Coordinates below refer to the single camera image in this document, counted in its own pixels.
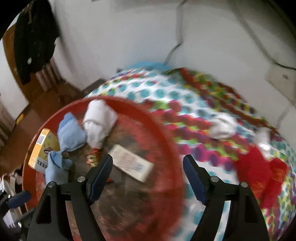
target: screw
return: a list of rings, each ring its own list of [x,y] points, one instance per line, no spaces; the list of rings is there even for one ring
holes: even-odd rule
[[[217,183],[217,182],[219,181],[219,178],[216,177],[216,176],[212,176],[212,177],[211,177],[211,180],[212,180],[212,182]]]
[[[242,186],[243,188],[246,188],[246,187],[248,187],[248,184],[245,183],[245,182],[242,182],[242,183],[241,183],[241,186]]]
[[[80,183],[81,182],[84,182],[84,180],[85,180],[85,177],[84,176],[81,176],[81,177],[78,177],[77,178],[77,181],[80,182]]]
[[[49,188],[52,188],[54,185],[55,185],[55,182],[54,182],[54,181],[51,181],[51,182],[49,182],[49,183],[47,184],[47,186],[48,186]]]

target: blue gripper pad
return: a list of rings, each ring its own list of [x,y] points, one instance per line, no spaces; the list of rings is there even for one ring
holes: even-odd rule
[[[205,205],[207,202],[205,186],[201,181],[200,177],[198,176],[198,173],[192,165],[188,156],[189,155],[186,155],[183,158],[183,169],[192,187],[196,199],[201,201],[201,203]]]
[[[94,203],[98,200],[102,194],[104,186],[113,168],[112,156],[105,156],[99,163],[97,167],[91,168],[86,183],[86,194],[90,202]]]
[[[31,193],[24,190],[18,194],[15,194],[12,198],[10,198],[7,205],[9,208],[17,208],[24,205],[30,199],[31,199]]]

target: electrical cable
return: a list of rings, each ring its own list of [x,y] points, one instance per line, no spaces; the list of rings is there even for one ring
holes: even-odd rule
[[[247,33],[251,36],[251,38],[254,40],[255,44],[258,46],[258,48],[261,50],[261,52],[263,53],[263,55],[269,61],[271,61],[273,64],[278,65],[278,66],[280,66],[282,68],[296,70],[296,68],[294,68],[294,67],[290,67],[290,66],[286,66],[286,65],[282,65],[282,64],[278,63],[268,53],[267,49],[262,44],[261,40],[255,34],[255,32],[250,28],[250,26],[248,25],[248,23],[245,21],[244,17],[242,16],[241,12],[239,11],[239,9],[237,7],[236,0],[228,0],[228,3],[232,7],[233,13],[234,13],[235,17],[237,18],[237,20],[240,22],[240,24],[243,26],[243,28],[247,31]]]
[[[291,34],[293,35],[294,39],[296,40],[296,26],[291,21],[291,19],[285,13],[285,10],[281,8],[277,2],[277,0],[264,0],[282,19],[282,21],[286,24],[288,29],[290,30]]]
[[[290,66],[286,66],[286,65],[282,65],[280,63],[278,63],[267,51],[267,49],[264,47],[263,43],[261,42],[261,40],[258,38],[258,36],[255,34],[255,32],[250,28],[250,26],[248,25],[248,23],[245,21],[244,17],[242,16],[241,12],[239,11],[238,7],[237,7],[237,3],[236,0],[228,0],[229,5],[232,7],[233,13],[236,16],[237,20],[240,22],[240,24],[243,26],[243,28],[247,31],[247,33],[251,36],[251,38],[253,39],[253,41],[255,42],[255,44],[258,46],[258,48],[261,50],[261,52],[263,53],[263,55],[269,60],[271,61],[273,64],[278,65],[282,68],[285,69],[292,69],[292,70],[296,70],[296,68],[294,67],[290,67]],[[286,107],[286,109],[282,112],[282,114],[280,114],[280,116],[277,119],[276,122],[276,128],[279,129],[281,127],[281,122],[283,121],[283,119],[286,118],[286,116],[288,115],[291,106],[293,106],[293,104],[290,102],[288,104],[288,106]]]
[[[184,39],[183,39],[183,16],[184,16],[184,13],[183,13],[183,5],[187,2],[188,0],[182,0],[180,2],[180,4],[177,6],[177,9],[176,9],[176,15],[177,15],[177,19],[176,19],[176,39],[177,39],[177,45],[172,48],[172,50],[169,52],[167,58],[165,59],[165,62],[164,64],[168,64],[173,53],[176,51],[177,48],[179,48],[183,42],[184,42]]]
[[[288,106],[286,107],[286,109],[283,111],[283,113],[280,114],[280,116],[278,117],[278,120],[277,120],[277,122],[276,122],[276,129],[280,129],[280,127],[281,127],[281,122],[282,122],[283,119],[285,119],[286,116],[288,115],[291,106],[292,106],[292,103],[289,103]]]

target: blue towel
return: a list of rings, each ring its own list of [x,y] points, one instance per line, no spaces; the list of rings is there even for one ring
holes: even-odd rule
[[[61,152],[74,151],[86,143],[86,133],[71,112],[60,122],[57,137]]]
[[[68,183],[69,170],[73,162],[65,159],[61,151],[51,151],[48,153],[48,166],[45,169],[45,181],[48,184],[55,181],[58,185]]]

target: white wall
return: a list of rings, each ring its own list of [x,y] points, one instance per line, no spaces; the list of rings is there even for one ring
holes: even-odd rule
[[[55,58],[64,78],[83,89],[118,67],[140,61],[163,62],[176,44],[177,0],[56,0],[54,11],[62,37]],[[258,0],[238,0],[239,8],[270,54],[296,66],[296,43],[285,24]],[[236,20],[226,0],[189,0],[184,8],[184,45],[173,67],[213,74],[236,88],[275,125],[288,101],[269,83],[271,67]],[[296,149],[296,128],[281,131]]]
[[[0,94],[1,102],[13,119],[16,119],[29,103],[9,68],[3,49],[2,39],[0,41]]]

